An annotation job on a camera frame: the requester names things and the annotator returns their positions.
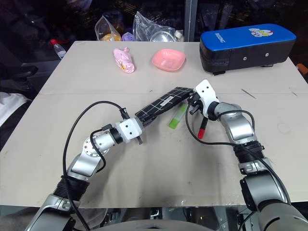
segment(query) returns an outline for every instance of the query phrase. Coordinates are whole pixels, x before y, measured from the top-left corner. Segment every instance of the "white table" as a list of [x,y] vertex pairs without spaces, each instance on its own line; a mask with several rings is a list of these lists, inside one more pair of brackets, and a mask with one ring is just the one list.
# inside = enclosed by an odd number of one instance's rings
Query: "white table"
[[[136,71],[122,72],[112,56],[128,46]],[[169,73],[151,64],[160,49],[186,54],[182,69]],[[0,155],[0,204],[41,206],[62,174],[68,132],[89,104],[110,100],[130,115],[176,86],[195,87],[207,78],[221,101],[253,113],[265,154],[292,201],[308,200],[306,148],[308,85],[290,59],[271,68],[254,67],[206,73],[199,43],[75,42],[16,127]],[[252,94],[256,99],[244,93]],[[184,120],[168,127],[176,108],[159,116],[136,141],[113,147],[107,167],[97,174],[81,207],[140,207],[244,204],[243,176],[231,147],[205,146],[187,131]],[[67,163],[81,152],[83,141],[103,125],[121,120],[117,109],[98,105],[80,121],[71,139]],[[195,131],[201,118],[195,119]],[[227,141],[219,122],[209,122],[208,141]]]

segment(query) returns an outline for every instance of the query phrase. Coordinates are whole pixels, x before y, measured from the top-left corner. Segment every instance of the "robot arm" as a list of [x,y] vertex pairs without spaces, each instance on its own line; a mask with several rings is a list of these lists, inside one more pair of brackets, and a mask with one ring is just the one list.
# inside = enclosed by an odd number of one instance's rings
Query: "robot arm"
[[[258,213],[262,231],[303,231],[308,230],[308,221],[287,199],[281,185],[262,164],[262,159],[272,168],[269,159],[263,155],[264,147],[257,141],[253,126],[242,115],[240,106],[220,103],[207,80],[203,80],[193,90],[189,102],[194,106],[191,114],[199,109],[210,120],[220,120],[224,126],[230,143],[235,144],[233,150],[238,158],[238,167],[245,177],[240,180],[242,193],[247,207]],[[247,151],[253,152],[255,158]]]
[[[99,151],[104,155],[109,148],[121,142],[128,143],[133,138],[138,138],[143,131],[143,126],[137,118],[125,119],[118,122],[115,127],[107,125],[103,134],[95,134],[93,141]],[[74,204],[78,207],[82,195],[86,192],[91,178],[102,165],[102,159],[94,150],[90,137],[83,143],[81,154],[75,157],[67,169],[66,180]],[[71,231],[75,220],[72,205],[68,199],[64,177],[58,183],[56,190],[48,195],[42,207],[38,210],[26,231]]]

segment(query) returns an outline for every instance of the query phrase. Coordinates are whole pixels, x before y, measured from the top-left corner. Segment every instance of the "cable connector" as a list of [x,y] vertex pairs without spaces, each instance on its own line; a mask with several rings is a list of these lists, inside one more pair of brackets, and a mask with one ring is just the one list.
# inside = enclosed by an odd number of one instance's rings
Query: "cable connector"
[[120,109],[120,113],[121,113],[121,116],[122,116],[123,119],[129,119],[130,118],[127,111],[126,111],[126,108]]
[[111,129],[113,129],[113,127],[112,127],[112,125],[111,124],[107,124],[107,125],[105,125],[104,127],[102,127],[102,130],[103,131],[106,131],[106,130],[111,130]]
[[191,97],[188,99],[188,102],[191,102],[192,104],[196,104],[199,99],[200,99],[200,96],[198,95],[198,93],[193,93]]

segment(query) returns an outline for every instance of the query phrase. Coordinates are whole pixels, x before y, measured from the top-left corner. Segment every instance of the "blue box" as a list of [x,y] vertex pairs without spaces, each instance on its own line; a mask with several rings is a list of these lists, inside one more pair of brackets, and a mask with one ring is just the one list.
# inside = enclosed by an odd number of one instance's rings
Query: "blue box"
[[200,38],[200,58],[205,71],[215,74],[252,66],[284,62],[296,40],[276,24],[207,31]]

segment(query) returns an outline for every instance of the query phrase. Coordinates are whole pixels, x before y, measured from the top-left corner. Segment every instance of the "toy solar panel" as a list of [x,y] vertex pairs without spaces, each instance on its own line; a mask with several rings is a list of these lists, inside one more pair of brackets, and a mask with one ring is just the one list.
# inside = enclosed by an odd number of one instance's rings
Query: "toy solar panel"
[[191,88],[176,87],[158,100],[147,105],[138,111],[135,116],[143,123],[144,126],[149,125],[158,115],[168,111],[178,103],[189,97],[192,92]]

